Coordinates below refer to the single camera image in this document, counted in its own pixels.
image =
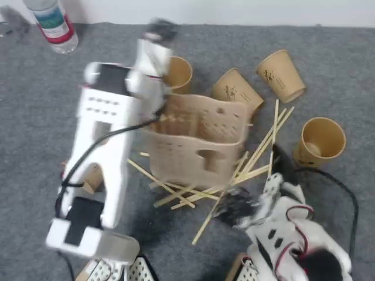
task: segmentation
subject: wooden stick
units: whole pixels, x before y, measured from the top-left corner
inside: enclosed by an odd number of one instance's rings
[[[284,116],[285,112],[287,110],[284,109],[279,117],[277,118],[278,122],[281,120],[281,118]],[[251,155],[249,161],[247,162],[247,164],[245,165],[244,169],[242,170],[240,176],[238,177],[238,179],[242,178],[246,173],[250,172],[250,170],[254,167],[255,163],[254,162],[254,159],[255,157],[258,155],[259,151],[262,149],[262,147],[264,146],[265,142],[270,138],[271,134],[272,134],[272,130],[273,130],[273,126],[271,127],[271,129],[268,131],[268,133],[266,134],[266,136],[264,137],[264,139],[262,140],[262,142],[258,145],[258,148],[255,150],[255,152],[253,153],[253,155]]]
[[[215,194],[215,193],[218,193],[219,191],[222,191],[222,189],[217,189],[215,187],[211,187],[209,189],[206,189],[204,192],[208,193],[208,194]],[[190,202],[195,202],[195,201],[198,201],[198,200],[200,200],[202,198],[204,198],[204,197],[200,196],[198,194],[195,194],[195,195],[191,195],[191,196],[187,197],[186,199],[188,199]],[[179,204],[171,206],[171,210],[175,210],[175,209],[181,208],[181,207],[183,207],[185,205],[186,205],[185,202],[180,201]]]
[[[166,182],[164,184],[167,185],[167,186],[173,187],[174,189],[185,189],[186,188],[185,186],[179,186],[177,184],[168,183],[168,182]],[[154,189],[155,187],[158,187],[160,185],[158,183],[156,183],[156,182],[153,182],[153,183],[149,183],[148,186],[150,187],[150,189]],[[206,193],[206,191],[190,190],[189,192],[190,193],[199,194],[199,195],[201,195],[201,198],[207,197],[207,198],[211,198],[212,200],[218,200],[219,199],[218,196],[214,196],[214,195],[211,195],[209,193]]]
[[[175,189],[186,189],[186,187],[184,186],[178,186],[177,184],[173,184],[173,183],[166,183],[167,186],[170,186],[170,187],[173,187]],[[195,194],[199,194],[203,197],[207,197],[207,198],[211,198],[212,200],[218,200],[219,197],[218,196],[214,196],[214,195],[211,195],[209,193],[205,193],[204,191],[199,191],[199,190],[189,190],[189,192],[191,193],[195,193]]]
[[[244,164],[244,162],[247,158],[248,158],[248,151],[246,151],[244,156],[242,156],[241,161],[239,162],[236,169],[234,170],[233,175],[232,175],[232,177],[230,178],[230,181],[229,181],[230,185],[234,184],[234,182],[235,182],[234,179],[236,178],[236,175],[238,174],[238,172],[242,168],[242,166],[243,166],[243,164]]]
[[[284,118],[280,121],[280,123],[277,125],[277,129],[276,129],[276,132],[278,132],[280,130],[280,128],[283,126],[283,124],[285,123],[285,121],[289,118],[289,116],[292,114],[294,110],[294,107],[292,107],[291,109],[289,109],[288,113],[284,116]],[[262,154],[264,153],[264,151],[266,150],[267,146],[271,143],[272,141],[272,138],[268,138],[264,144],[264,146],[262,147],[262,149],[259,151],[259,153],[255,156],[254,158],[254,161],[252,162],[252,164],[250,165],[250,169],[252,169],[255,165],[255,163],[258,161],[258,159],[260,158],[260,156],[262,156]]]
[[[238,171],[241,169],[241,167],[242,167],[242,165],[244,164],[245,160],[247,159],[247,156],[248,156],[248,151],[246,151],[245,154],[242,156],[242,158],[240,159],[239,164],[237,165],[235,171],[233,172],[233,175],[232,175],[231,179],[229,180],[229,183],[230,183],[231,185],[233,185],[232,183],[233,183],[233,181],[234,181],[234,178],[235,178],[235,176],[237,175]],[[211,188],[205,190],[205,192],[206,192],[206,193],[209,193],[209,192],[211,192],[211,191],[214,191],[214,193],[216,193],[216,192],[218,192],[218,191],[220,191],[220,190],[222,190],[222,189],[218,189],[217,187],[211,187]],[[199,199],[201,199],[201,198],[203,198],[203,197],[199,197],[199,195],[197,195],[196,197],[193,196],[193,197],[192,197],[192,200],[196,201],[196,200],[199,200]],[[184,202],[180,202],[180,203],[177,204],[177,205],[171,206],[171,210],[178,209],[178,208],[180,208],[180,207],[182,207],[182,206],[185,206],[185,203],[184,203]]]
[[[252,179],[253,177],[256,177],[256,176],[259,176],[260,174],[263,174],[263,173],[266,173],[268,171],[268,165],[265,165],[263,167],[260,167],[260,168],[257,168],[255,170],[252,170],[251,172],[247,173],[244,178],[242,178],[238,183],[242,183],[246,180],[249,180],[249,179]],[[221,191],[221,189],[217,189],[215,187],[211,187],[209,189],[206,189],[204,191],[204,193],[209,193],[209,194],[215,194],[217,192]],[[192,196],[189,196],[186,198],[187,200],[189,200],[190,202],[195,202],[197,200],[200,200],[202,199],[202,196],[199,196],[199,195],[192,195]],[[175,210],[175,209],[178,209],[178,208],[181,208],[183,206],[185,206],[186,204],[184,202],[181,202],[177,205],[174,205],[174,206],[171,206],[171,210]]]
[[[274,115],[274,130],[272,132],[272,145],[275,144],[276,142],[276,130],[277,130],[277,119],[278,119],[278,115],[279,115],[279,100],[277,99],[276,100],[276,103],[275,103],[275,115]],[[268,165],[268,176],[271,175],[272,173],[272,162],[274,160],[274,151],[271,149],[271,155],[270,155],[270,163]]]
[[[163,199],[157,201],[154,203],[154,207],[155,208],[158,208],[160,206],[163,206],[165,205],[166,203],[172,201],[174,198],[176,198],[177,196],[181,196],[182,194],[186,193],[186,192],[189,192],[191,191],[192,189],[194,189],[196,187],[196,184],[190,184],[189,186],[185,187],[184,189],[180,190],[179,192],[176,192],[176,193],[173,193],[173,194],[170,194],[166,197],[164,197]]]
[[[162,182],[160,182],[156,177],[154,177],[153,175],[151,175],[148,171],[146,171],[145,169],[143,169],[141,166],[139,166],[138,164],[136,164],[135,162],[133,162],[132,160],[128,159],[128,163],[130,165],[132,165],[133,167],[135,167],[138,171],[140,171],[142,174],[144,174],[145,176],[149,177],[150,179],[152,179],[153,181],[159,183],[166,191],[172,193],[172,194],[175,194],[175,192],[168,186],[166,186],[165,184],[163,184]],[[187,199],[185,199],[184,197],[182,197],[181,195],[178,195],[177,196],[178,198],[180,198],[183,202],[185,202],[187,205],[189,205],[190,207],[192,208],[195,208],[195,205],[189,201],[187,201]]]
[[[229,181],[230,186],[233,186],[235,184],[234,179],[236,178],[236,175],[237,175],[238,171],[241,169],[242,165],[244,164],[245,160],[247,159],[247,156],[248,156],[248,151],[246,151],[246,153],[244,154],[244,156],[241,159],[241,162],[238,164],[238,166],[236,167],[235,171],[233,172],[233,175],[232,175],[232,177],[231,177],[231,179]],[[210,222],[210,220],[212,218],[213,212],[215,211],[217,205],[219,204],[220,200],[223,198],[223,196],[224,196],[224,194],[225,194],[226,191],[227,191],[227,189],[224,189],[221,192],[220,198],[215,202],[214,206],[212,207],[211,211],[209,212],[209,215],[207,216],[207,218],[205,219],[204,223],[200,227],[198,233],[195,235],[193,243],[192,243],[193,245],[195,245],[197,243],[197,241],[200,238],[200,236],[202,235],[204,229],[209,224],[209,222]]]
[[[251,172],[245,174],[241,179],[236,181],[236,184],[242,183],[246,180],[252,179],[253,177],[259,176],[260,174],[266,173],[268,171],[268,165],[252,170]]]
[[[148,187],[150,188],[150,189],[154,189],[155,187],[158,187],[158,186],[160,186],[158,183],[156,183],[156,182],[152,182],[152,183],[149,183],[148,184]]]
[[[209,215],[207,216],[207,218],[204,220],[204,223],[202,224],[202,226],[200,227],[198,233],[195,235],[194,237],[194,240],[192,242],[193,245],[195,245],[198,241],[198,239],[200,238],[200,236],[202,235],[204,229],[206,228],[207,224],[209,224],[211,218],[212,218],[212,214],[213,212],[215,211],[217,205],[219,204],[220,200],[223,198],[225,192],[226,192],[227,189],[224,189],[222,192],[221,192],[221,195],[220,195],[220,198],[219,200],[217,200],[214,204],[214,206],[212,207],[211,211],[209,212]]]

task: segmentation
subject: white wall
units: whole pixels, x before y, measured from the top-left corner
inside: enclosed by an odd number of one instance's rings
[[[62,0],[78,23],[176,23],[375,27],[375,0]],[[29,20],[21,0],[0,0]]]

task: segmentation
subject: red wire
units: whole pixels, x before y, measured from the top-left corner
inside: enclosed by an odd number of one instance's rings
[[[276,265],[275,265],[275,275],[276,275],[276,278],[279,280],[278,276],[277,276],[277,269],[280,265],[280,262],[281,262],[281,258],[283,257],[283,255],[287,252],[287,249],[293,245],[294,242],[290,242],[280,253],[279,257],[277,258],[277,261],[276,261]]]
[[[285,213],[285,215],[286,215],[286,217],[287,217],[287,219],[288,219],[288,221],[291,221],[291,219],[289,218],[289,211],[291,210],[291,209],[296,209],[296,208],[300,208],[300,209],[306,209],[306,210],[308,210],[311,214],[312,214],[312,217],[313,217],[313,215],[314,215],[314,209],[313,208],[311,208],[311,207],[309,207],[309,206],[306,206],[306,205],[296,205],[296,206],[292,206],[292,207],[290,207],[289,209],[287,209],[287,211],[286,211],[286,213]],[[297,232],[302,236],[302,238],[304,239],[304,251],[303,251],[303,253],[302,253],[302,255],[304,255],[304,254],[306,254],[306,252],[307,252],[307,250],[308,250],[308,245],[309,245],[309,243],[308,243],[308,240],[307,240],[307,237],[306,237],[306,235],[302,232],[302,230],[296,225],[296,223],[294,223],[293,222],[293,224],[295,225],[295,229],[297,230]]]
[[[315,214],[314,209],[311,208],[310,206],[306,206],[306,205],[295,205],[295,206],[292,206],[292,207],[290,207],[289,209],[287,209],[287,211],[286,211],[286,213],[285,213],[285,215],[287,216],[288,221],[291,220],[291,219],[289,218],[289,215],[288,215],[288,214],[289,214],[289,211],[290,211],[291,209],[297,209],[297,208],[308,210],[308,211],[312,214],[312,218],[313,218],[313,216],[314,216],[314,214]]]

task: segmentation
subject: hole in cardboard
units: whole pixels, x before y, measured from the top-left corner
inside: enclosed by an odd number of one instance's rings
[[[216,109],[216,113],[224,114],[224,113],[225,113],[225,112],[224,112],[224,108],[222,108],[222,107],[218,107],[218,108]]]
[[[217,173],[217,161],[225,159],[225,155],[215,150],[201,149],[196,152],[200,157],[204,158],[203,168],[206,171]]]

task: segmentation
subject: brown paper cup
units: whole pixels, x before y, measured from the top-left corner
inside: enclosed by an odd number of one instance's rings
[[[193,77],[193,67],[181,57],[171,57],[168,74],[164,82],[175,94],[190,94],[190,82]]]
[[[345,144],[345,133],[339,124],[328,118],[316,117],[304,125],[293,157],[302,166],[318,167],[338,157]]]
[[[266,57],[257,67],[257,74],[283,103],[298,98],[306,89],[286,50],[277,51]]]
[[[237,68],[224,74],[212,88],[212,97],[220,101],[240,101],[248,107],[248,121],[263,104],[263,99],[241,76]]]

